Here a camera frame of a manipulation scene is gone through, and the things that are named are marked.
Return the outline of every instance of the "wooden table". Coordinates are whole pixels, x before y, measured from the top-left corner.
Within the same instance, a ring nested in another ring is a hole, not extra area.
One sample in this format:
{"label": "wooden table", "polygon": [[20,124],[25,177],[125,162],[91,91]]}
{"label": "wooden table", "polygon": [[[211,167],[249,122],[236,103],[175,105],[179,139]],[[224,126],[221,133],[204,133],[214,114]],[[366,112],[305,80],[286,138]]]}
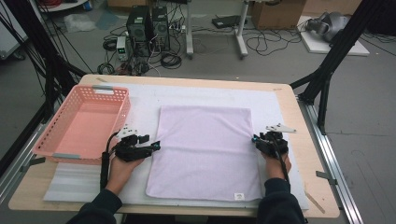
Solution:
{"label": "wooden table", "polygon": [[[285,125],[298,130],[290,134],[294,156],[304,181],[305,194],[309,201],[309,210],[304,211],[305,217],[338,217],[340,212],[334,199],[328,180],[316,176],[316,171],[323,172],[318,153],[310,132],[305,124],[300,107],[289,85],[216,81],[161,77],[114,77],[103,75],[87,75],[80,84],[100,84],[103,82],[134,83],[162,86],[204,87],[234,90],[273,91],[276,94]],[[78,211],[83,203],[44,202],[44,195],[55,173],[56,163],[45,163],[32,166],[21,181],[8,206],[15,210],[36,211]],[[175,214],[202,216],[256,216],[252,208],[211,208],[159,205],[125,204],[119,213]]]}

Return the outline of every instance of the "white cloth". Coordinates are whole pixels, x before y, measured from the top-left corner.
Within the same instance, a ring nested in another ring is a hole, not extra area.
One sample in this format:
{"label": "white cloth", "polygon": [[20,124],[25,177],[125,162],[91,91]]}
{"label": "white cloth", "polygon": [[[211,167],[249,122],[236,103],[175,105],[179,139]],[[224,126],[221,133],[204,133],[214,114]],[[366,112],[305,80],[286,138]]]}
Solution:
{"label": "white cloth", "polygon": [[164,105],[148,196],[252,201],[262,197],[250,109]]}

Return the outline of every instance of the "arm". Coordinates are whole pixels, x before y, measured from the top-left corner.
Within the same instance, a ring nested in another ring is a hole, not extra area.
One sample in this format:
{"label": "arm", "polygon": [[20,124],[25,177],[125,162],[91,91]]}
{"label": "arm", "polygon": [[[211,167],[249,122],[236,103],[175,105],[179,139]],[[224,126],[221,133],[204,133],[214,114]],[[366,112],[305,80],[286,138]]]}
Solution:
{"label": "arm", "polygon": [[[265,197],[259,204],[257,223],[304,223],[303,212],[297,199],[290,193],[280,162],[262,154],[269,179],[265,182]],[[288,155],[282,156],[287,171],[291,168]]]}
{"label": "arm", "polygon": [[122,206],[118,195],[128,182],[134,168],[142,162],[143,160],[125,162],[114,157],[106,188],[91,203],[84,204],[78,214],[67,223],[116,223],[113,215]]}

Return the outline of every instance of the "cardboard box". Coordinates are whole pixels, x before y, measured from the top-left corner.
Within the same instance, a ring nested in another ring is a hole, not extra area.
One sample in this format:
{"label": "cardboard box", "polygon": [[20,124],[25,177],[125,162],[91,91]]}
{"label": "cardboard box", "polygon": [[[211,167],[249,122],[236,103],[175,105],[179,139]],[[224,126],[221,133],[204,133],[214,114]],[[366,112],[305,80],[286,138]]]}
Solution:
{"label": "cardboard box", "polygon": [[132,6],[150,6],[150,0],[107,0],[107,4],[115,9],[131,9]]}
{"label": "cardboard box", "polygon": [[251,20],[259,30],[294,29],[303,13],[305,2],[306,0],[282,0],[275,6],[256,2]]}
{"label": "cardboard box", "polygon": [[307,0],[303,11],[304,15],[318,15],[323,12],[340,12],[353,15],[361,0]]}

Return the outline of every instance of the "hand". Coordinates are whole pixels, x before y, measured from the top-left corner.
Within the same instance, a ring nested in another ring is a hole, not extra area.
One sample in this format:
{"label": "hand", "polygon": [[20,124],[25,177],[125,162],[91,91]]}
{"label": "hand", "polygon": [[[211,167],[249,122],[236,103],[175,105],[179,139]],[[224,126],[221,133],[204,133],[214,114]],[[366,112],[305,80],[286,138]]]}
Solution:
{"label": "hand", "polygon": [[144,159],[126,162],[118,157],[114,157],[113,160],[111,160],[110,177],[107,181],[106,189],[119,195],[122,188],[131,177],[134,168],[143,161]]}
{"label": "hand", "polygon": [[[266,169],[266,172],[268,174],[268,178],[285,179],[285,176],[283,175],[283,172],[282,172],[282,165],[280,164],[280,161],[278,159],[269,157],[269,156],[265,155],[264,153],[262,153],[262,156],[266,160],[265,169]],[[282,160],[285,162],[286,170],[289,173],[289,171],[291,169],[291,163],[290,163],[290,160],[289,160],[288,153],[285,153],[285,154],[282,155]]]}

